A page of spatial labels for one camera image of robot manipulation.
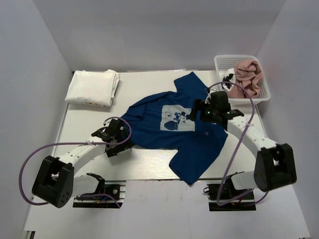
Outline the blue t shirt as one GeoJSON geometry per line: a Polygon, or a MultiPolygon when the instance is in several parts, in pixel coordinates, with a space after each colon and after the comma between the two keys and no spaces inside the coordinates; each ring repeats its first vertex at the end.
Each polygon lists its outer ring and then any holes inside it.
{"type": "Polygon", "coordinates": [[[131,141],[146,149],[176,149],[169,162],[172,172],[194,184],[219,156],[227,133],[218,124],[191,121],[196,99],[205,100],[206,86],[191,72],[174,81],[176,91],[147,96],[122,115],[132,129],[131,141]]]}

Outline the white black printed t shirt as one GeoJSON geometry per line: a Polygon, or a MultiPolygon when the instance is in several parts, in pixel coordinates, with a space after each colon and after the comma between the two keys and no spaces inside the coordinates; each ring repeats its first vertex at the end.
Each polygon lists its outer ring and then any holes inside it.
{"type": "Polygon", "coordinates": [[[234,68],[230,68],[225,71],[222,77],[222,82],[223,82],[222,89],[226,91],[227,93],[233,89],[234,87],[233,83],[237,82],[234,68]]]}

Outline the pink t shirt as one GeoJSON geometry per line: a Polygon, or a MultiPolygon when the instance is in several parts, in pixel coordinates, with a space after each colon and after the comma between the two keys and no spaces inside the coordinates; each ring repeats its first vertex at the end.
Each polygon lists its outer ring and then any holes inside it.
{"type": "Polygon", "coordinates": [[[233,86],[231,91],[227,93],[228,97],[232,99],[248,99],[249,96],[253,99],[258,98],[260,93],[258,83],[264,79],[259,63],[255,60],[238,62],[234,68],[234,72],[236,84],[243,87],[246,91],[233,86]]]}

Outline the white t shirt stack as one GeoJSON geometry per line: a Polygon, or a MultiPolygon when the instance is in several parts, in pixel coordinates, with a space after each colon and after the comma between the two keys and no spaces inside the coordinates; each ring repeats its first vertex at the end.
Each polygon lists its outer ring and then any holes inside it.
{"type": "Polygon", "coordinates": [[[75,71],[65,101],[70,104],[85,104],[96,107],[110,107],[121,74],[105,72],[75,71]]]}

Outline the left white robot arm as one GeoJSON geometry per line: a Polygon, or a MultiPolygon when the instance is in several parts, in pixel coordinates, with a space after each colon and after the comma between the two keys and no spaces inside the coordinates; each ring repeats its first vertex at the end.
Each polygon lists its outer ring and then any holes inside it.
{"type": "Polygon", "coordinates": [[[76,176],[76,173],[100,155],[114,155],[131,148],[131,134],[128,122],[111,117],[73,150],[58,157],[45,157],[32,187],[33,195],[57,208],[64,207],[72,197],[114,200],[105,192],[103,177],[94,173],[76,176]]]}

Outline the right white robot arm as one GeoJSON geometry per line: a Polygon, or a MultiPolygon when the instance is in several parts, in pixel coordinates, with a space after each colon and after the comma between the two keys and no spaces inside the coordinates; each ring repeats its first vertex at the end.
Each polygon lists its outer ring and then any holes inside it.
{"type": "Polygon", "coordinates": [[[259,132],[241,111],[231,109],[225,92],[211,93],[207,101],[195,100],[190,119],[219,124],[255,156],[254,170],[227,175],[223,180],[221,189],[228,197],[235,199],[253,189],[269,192],[296,183],[292,147],[278,144],[259,132]]]}

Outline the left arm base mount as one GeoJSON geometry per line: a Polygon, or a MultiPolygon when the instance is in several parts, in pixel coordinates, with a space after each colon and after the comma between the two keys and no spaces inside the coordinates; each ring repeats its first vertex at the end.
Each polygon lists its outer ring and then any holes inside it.
{"type": "Polygon", "coordinates": [[[119,209],[125,198],[126,181],[107,181],[102,196],[78,197],[73,200],[73,208],[119,209]]]}

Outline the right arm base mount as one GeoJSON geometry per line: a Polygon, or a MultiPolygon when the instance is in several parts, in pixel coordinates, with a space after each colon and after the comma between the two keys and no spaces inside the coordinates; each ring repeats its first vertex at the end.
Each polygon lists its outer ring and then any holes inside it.
{"type": "MultiPolygon", "coordinates": [[[[210,212],[243,212],[243,211],[255,211],[255,197],[254,193],[250,192],[249,194],[233,200],[229,204],[224,206],[217,205],[217,193],[219,189],[219,183],[210,183],[207,184],[204,189],[203,193],[208,196],[208,206],[210,212]]],[[[233,194],[229,191],[230,186],[223,186],[221,195],[220,195],[220,202],[224,203],[231,198],[240,195],[245,192],[245,190],[240,191],[233,191],[233,194]]]]}

